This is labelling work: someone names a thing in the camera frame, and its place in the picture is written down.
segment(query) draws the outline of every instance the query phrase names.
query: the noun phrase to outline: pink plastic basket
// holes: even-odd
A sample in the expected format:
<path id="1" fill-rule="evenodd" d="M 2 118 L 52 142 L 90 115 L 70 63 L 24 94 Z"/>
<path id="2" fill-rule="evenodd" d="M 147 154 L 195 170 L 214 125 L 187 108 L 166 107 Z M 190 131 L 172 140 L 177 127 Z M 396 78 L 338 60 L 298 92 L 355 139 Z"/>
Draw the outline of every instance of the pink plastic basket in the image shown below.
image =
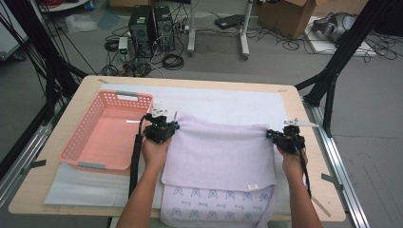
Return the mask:
<path id="1" fill-rule="evenodd" d="M 76 168 L 128 174 L 139 121 L 152 95 L 100 90 L 59 155 Z"/>

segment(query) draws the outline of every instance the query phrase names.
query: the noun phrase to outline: lavender towel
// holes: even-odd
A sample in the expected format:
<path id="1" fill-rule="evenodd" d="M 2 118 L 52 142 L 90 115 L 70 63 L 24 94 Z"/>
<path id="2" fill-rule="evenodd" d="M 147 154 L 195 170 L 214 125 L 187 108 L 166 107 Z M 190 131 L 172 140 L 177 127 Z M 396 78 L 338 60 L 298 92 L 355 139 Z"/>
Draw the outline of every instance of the lavender towel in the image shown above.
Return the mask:
<path id="1" fill-rule="evenodd" d="M 274 146 L 265 137 L 269 126 L 209 123 L 182 112 L 175 119 L 181 128 L 163 170 L 162 220 L 176 227 L 235 221 L 265 227 L 276 184 Z"/>

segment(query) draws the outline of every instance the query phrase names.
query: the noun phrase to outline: gray floor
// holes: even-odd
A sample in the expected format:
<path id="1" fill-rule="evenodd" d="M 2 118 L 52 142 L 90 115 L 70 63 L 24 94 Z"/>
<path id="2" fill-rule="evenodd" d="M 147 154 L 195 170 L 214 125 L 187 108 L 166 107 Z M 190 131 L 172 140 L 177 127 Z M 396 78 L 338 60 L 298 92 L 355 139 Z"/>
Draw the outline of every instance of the gray floor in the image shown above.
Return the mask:
<path id="1" fill-rule="evenodd" d="M 76 12 L 82 10 L 68 10 L 66 14 Z M 89 14 L 98 22 L 104 12 L 96 9 Z M 209 24 L 213 19 L 202 19 L 201 23 Z M 127 20 L 121 19 L 113 29 L 126 24 Z M 98 29 L 70 34 L 69 38 L 96 71 L 100 71 L 106 63 L 104 38 L 110 32 Z M 198 34 L 197 39 L 199 51 L 192 58 L 183 53 L 185 64 L 180 71 L 162 69 L 166 78 L 296 85 L 319 73 L 331 58 L 309 55 L 302 47 L 286 50 L 274 37 L 265 36 L 259 41 L 257 38 L 248 40 L 251 55 L 244 61 L 237 37 L 203 33 Z M 403 53 L 403 44 L 393 49 Z M 67 45 L 67 52 L 71 53 L 70 61 L 75 66 L 91 72 L 72 46 Z M 0 70 L 0 159 L 3 159 L 45 100 L 29 61 L 0 63 Z M 332 131 L 371 227 L 403 226 L 403 199 L 400 197 L 403 182 L 399 178 L 403 173 L 400 153 L 403 124 L 399 121 L 403 116 L 402 71 L 402 57 L 393 61 L 376 57 L 370 63 L 354 57 L 337 81 Z M 150 76 L 163 77 L 158 71 Z M 9 203 L 10 200 L 0 209 L 1 227 L 104 227 L 107 224 L 107 218 L 97 217 L 11 215 Z M 352 225 L 346 220 L 325 223 L 325 227 Z"/>

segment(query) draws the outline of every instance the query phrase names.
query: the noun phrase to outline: wooden table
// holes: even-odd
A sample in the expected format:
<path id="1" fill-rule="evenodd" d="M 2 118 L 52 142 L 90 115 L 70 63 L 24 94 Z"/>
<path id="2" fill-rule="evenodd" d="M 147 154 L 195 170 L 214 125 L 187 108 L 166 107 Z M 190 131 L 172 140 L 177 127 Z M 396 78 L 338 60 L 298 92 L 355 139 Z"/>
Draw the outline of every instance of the wooden table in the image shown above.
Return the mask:
<path id="1" fill-rule="evenodd" d="M 47 160 L 42 167 L 33 168 L 22 183 L 20 189 L 10 204 L 10 212 L 16 214 L 36 215 L 89 215 L 118 217 L 123 208 L 90 207 L 90 206 L 53 206 L 45 205 L 48 194 L 59 167 L 58 155 L 68 141 L 78 122 L 84 115 L 93 97 L 102 84 L 121 84 L 138 86 L 174 86 L 210 89 L 229 89 L 243 91 L 260 91 L 278 93 L 283 100 L 287 117 L 308 120 L 305 109 L 297 90 L 291 85 L 258 85 L 244 83 L 225 83 L 207 81 L 186 81 L 146 78 L 120 78 L 106 76 L 87 76 L 68 105 L 61 120 L 54 128 L 37 161 Z M 317 138 L 311 127 L 302 127 L 301 135 L 305 137 L 308 148 L 308 170 L 313 192 L 313 202 L 322 221 L 343 221 L 345 213 L 338 194 L 332 183 L 322 180 L 321 174 L 329 175 Z M 154 209 L 152 217 L 160 215 L 159 209 Z M 275 213 L 273 220 L 289 220 L 289 214 Z"/>

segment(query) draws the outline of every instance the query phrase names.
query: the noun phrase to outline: human hand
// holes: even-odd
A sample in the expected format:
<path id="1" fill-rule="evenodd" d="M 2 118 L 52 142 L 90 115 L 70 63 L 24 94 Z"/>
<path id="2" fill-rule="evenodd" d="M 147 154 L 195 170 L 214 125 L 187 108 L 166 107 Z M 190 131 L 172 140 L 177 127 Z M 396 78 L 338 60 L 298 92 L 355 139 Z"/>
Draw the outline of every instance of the human hand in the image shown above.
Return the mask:
<path id="1" fill-rule="evenodd" d="M 303 177 L 303 170 L 301 166 L 301 161 L 298 154 L 293 154 L 286 152 L 278 147 L 278 152 L 282 155 L 282 169 L 284 170 L 285 176 L 287 179 L 290 178 L 299 178 Z M 308 157 L 306 156 L 305 149 L 302 151 L 303 158 L 305 162 L 308 163 Z"/>
<path id="2" fill-rule="evenodd" d="M 143 142 L 142 153 L 146 169 L 152 169 L 159 172 L 166 159 L 166 148 L 171 143 L 169 139 L 163 143 L 156 143 L 151 140 Z"/>

